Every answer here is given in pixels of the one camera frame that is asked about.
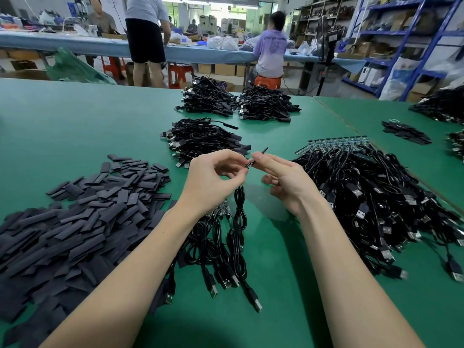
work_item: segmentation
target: stool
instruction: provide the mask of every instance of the stool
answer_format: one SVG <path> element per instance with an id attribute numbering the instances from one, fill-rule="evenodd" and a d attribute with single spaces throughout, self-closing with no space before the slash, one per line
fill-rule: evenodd
<path id="1" fill-rule="evenodd" d="M 174 72 L 175 82 L 171 82 L 171 72 Z M 168 75 L 168 83 L 169 89 L 181 89 L 181 83 L 179 79 L 183 80 L 184 83 L 187 81 L 185 79 L 185 74 L 191 73 L 192 78 L 194 77 L 194 68 L 188 64 L 167 64 L 167 75 Z"/>
<path id="2" fill-rule="evenodd" d="M 123 64 L 121 66 L 121 70 L 123 70 L 123 68 L 126 67 L 126 63 L 124 62 L 124 58 L 122 60 L 123 60 Z M 118 69 L 116 67 L 116 64 L 115 64 L 115 61 L 114 61 L 113 58 L 109 58 L 109 64 L 105 64 L 105 61 L 103 60 L 103 56 L 102 56 L 101 57 L 101 64 L 103 65 L 103 73 L 104 74 L 106 74 L 106 71 L 108 71 L 108 72 L 111 72 L 114 79 L 119 79 L 119 72 L 118 72 Z"/>
<path id="3" fill-rule="evenodd" d="M 278 78 L 265 78 L 257 76 L 255 85 L 264 85 L 268 89 L 280 89 L 280 77 Z"/>

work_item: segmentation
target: green table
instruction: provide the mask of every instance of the green table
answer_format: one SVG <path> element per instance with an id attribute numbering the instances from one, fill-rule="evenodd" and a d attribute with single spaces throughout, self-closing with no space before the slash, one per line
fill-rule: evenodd
<path id="1" fill-rule="evenodd" d="M 174 111 L 180 98 L 179 91 L 168 89 L 1 80 L 0 217 L 48 205 L 45 191 L 66 179 L 95 173 L 109 153 L 169 167 L 172 182 L 165 191 L 177 198 L 187 170 L 174 166 L 159 133 L 185 117 Z M 237 115 L 227 121 L 239 127 L 237 134 L 253 150 L 269 146 L 270 153 L 288 159 L 308 139 L 355 135 L 315 99 L 293 97 L 292 102 L 303 110 L 290 124 L 241 121 Z M 302 234 L 260 183 L 261 175 L 251 169 L 245 184 L 244 256 L 262 312 L 254 311 L 241 289 L 219 289 L 211 299 L 200 269 L 184 268 L 176 272 L 173 304 L 146 318 L 136 347 L 331 345 Z M 464 251 L 452 248 L 464 264 Z M 435 251 L 425 243 L 411 244 L 396 256 L 410 280 L 377 280 L 428 347 L 458 347 L 463 287 L 441 269 Z M 7 328 L 1 324 L 0 334 Z"/>
<path id="2" fill-rule="evenodd" d="M 462 159 L 451 152 L 447 133 L 462 130 L 462 125 L 437 122 L 408 110 L 410 102 L 350 100 L 334 97 L 316 98 L 324 107 L 348 126 L 386 152 L 394 153 L 413 175 L 464 214 L 464 183 Z M 397 119 L 424 132 L 432 144 L 419 145 L 383 132 L 381 121 Z"/>

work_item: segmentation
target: floor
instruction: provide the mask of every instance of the floor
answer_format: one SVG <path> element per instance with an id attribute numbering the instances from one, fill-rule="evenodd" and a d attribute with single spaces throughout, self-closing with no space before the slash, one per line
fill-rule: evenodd
<path id="1" fill-rule="evenodd" d="M 85 62 L 85 57 L 84 56 L 79 56 L 79 58 Z M 55 63 L 53 57 L 47 58 L 48 62 L 50 65 L 53 65 Z M 130 62 L 130 58 L 125 58 L 125 62 Z M 109 60 L 107 57 L 104 57 L 104 61 L 109 64 Z M 34 60 L 34 62 L 37 65 L 38 69 L 45 69 L 45 66 L 42 62 L 42 60 Z M 11 65 L 10 59 L 0 59 L 0 66 L 7 72 L 9 71 L 14 71 L 13 66 Z M 100 60 L 100 57 L 95 59 L 95 69 L 98 71 L 103 72 L 103 66 L 102 62 Z M 285 71 L 286 73 L 284 74 L 283 80 L 282 80 L 282 90 L 284 94 L 295 94 L 297 93 L 297 88 L 298 84 L 300 81 L 300 76 L 301 76 L 301 70 L 299 69 L 288 69 Z M 165 75 L 165 84 L 167 86 L 167 69 L 163 70 L 163 73 Z M 243 77 L 241 76 L 229 76 L 229 75 L 205 75 L 209 76 L 210 78 L 214 78 L 219 81 L 227 81 L 230 83 L 233 83 L 235 85 L 234 91 L 235 92 L 241 92 L 243 89 Z M 187 74 L 186 76 L 187 82 L 190 82 L 192 80 L 191 75 Z M 116 79 L 116 82 L 119 85 L 127 85 L 126 81 L 120 81 Z M 344 98 L 352 98 L 352 99 L 371 99 L 371 100 L 376 100 L 375 97 L 370 95 L 367 92 L 362 91 L 361 89 L 358 89 L 356 87 L 353 87 L 349 84 L 346 84 L 344 82 L 340 83 L 340 86 L 338 87 L 338 90 L 335 93 L 323 93 L 325 96 L 335 96 L 335 97 L 344 97 Z"/>

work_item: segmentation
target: left hand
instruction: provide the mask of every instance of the left hand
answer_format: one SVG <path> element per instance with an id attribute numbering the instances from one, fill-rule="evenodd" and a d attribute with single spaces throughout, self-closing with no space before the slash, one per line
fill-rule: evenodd
<path id="1" fill-rule="evenodd" d="M 178 204 L 192 210 L 195 217 L 205 216 L 245 182 L 247 163 L 245 157 L 229 149 L 194 158 Z"/>

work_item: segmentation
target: blue tablecloth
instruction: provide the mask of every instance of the blue tablecloth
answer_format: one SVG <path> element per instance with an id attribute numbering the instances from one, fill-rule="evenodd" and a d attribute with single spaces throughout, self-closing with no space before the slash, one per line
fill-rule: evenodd
<path id="1" fill-rule="evenodd" d="M 67 34 L 30 33 L 18 31 L 0 31 L 0 48 L 56 51 L 63 46 L 70 51 L 92 56 L 113 56 L 130 58 L 126 40 L 106 39 Z M 240 64 L 257 61 L 252 52 L 213 50 L 206 46 L 169 45 L 165 48 L 166 59 L 172 62 L 191 64 Z M 314 56 L 291 55 L 288 51 L 285 61 L 318 62 Z M 335 58 L 334 63 L 344 69 L 357 73 L 366 61 Z"/>

